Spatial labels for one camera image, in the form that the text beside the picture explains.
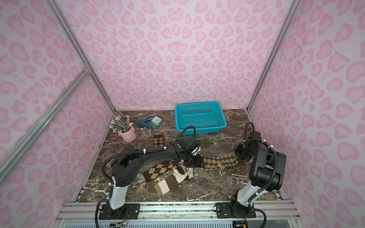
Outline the beige green argyle sock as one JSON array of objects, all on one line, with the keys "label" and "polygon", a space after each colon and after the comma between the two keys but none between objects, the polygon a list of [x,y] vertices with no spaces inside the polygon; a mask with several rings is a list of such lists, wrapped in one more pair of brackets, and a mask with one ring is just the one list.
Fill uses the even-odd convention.
[{"label": "beige green argyle sock", "polygon": [[224,170],[225,168],[233,167],[238,163],[238,157],[234,152],[218,157],[203,156],[203,168],[206,171]]},{"label": "beige green argyle sock", "polygon": [[183,161],[180,161],[175,165],[174,176],[179,183],[184,180],[190,180],[194,177],[193,168],[187,168],[183,165]]}]

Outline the brown cream striped sock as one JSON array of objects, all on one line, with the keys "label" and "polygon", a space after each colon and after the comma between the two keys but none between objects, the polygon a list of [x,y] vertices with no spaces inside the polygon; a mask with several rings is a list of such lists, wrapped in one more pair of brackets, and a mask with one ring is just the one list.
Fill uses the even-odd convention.
[{"label": "brown cream striped sock", "polygon": [[181,182],[188,179],[190,177],[190,172],[186,172],[181,174],[179,171],[174,170],[173,174],[167,177],[166,179],[160,181],[158,184],[154,186],[158,197],[163,196],[164,194],[170,192],[179,186]]}]

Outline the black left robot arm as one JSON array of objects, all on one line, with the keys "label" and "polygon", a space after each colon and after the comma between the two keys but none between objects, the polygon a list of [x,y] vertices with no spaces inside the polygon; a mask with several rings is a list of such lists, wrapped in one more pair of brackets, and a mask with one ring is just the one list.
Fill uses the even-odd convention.
[{"label": "black left robot arm", "polygon": [[146,165],[164,161],[183,161],[183,165],[187,168],[205,167],[200,149],[198,141],[191,136],[156,148],[136,149],[130,146],[121,153],[107,158],[101,166],[101,173],[111,186],[109,207],[115,211],[125,206],[129,184],[134,182],[139,170]]}]

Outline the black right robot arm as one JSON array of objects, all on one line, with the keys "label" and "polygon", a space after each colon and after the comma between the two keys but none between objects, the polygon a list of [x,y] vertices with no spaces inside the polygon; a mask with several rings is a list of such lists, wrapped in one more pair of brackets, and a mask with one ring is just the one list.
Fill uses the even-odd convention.
[{"label": "black right robot arm", "polygon": [[281,188],[287,157],[263,140],[257,131],[239,144],[235,154],[242,161],[252,161],[249,182],[231,200],[231,215],[242,218],[254,211],[254,202],[262,195]]}]

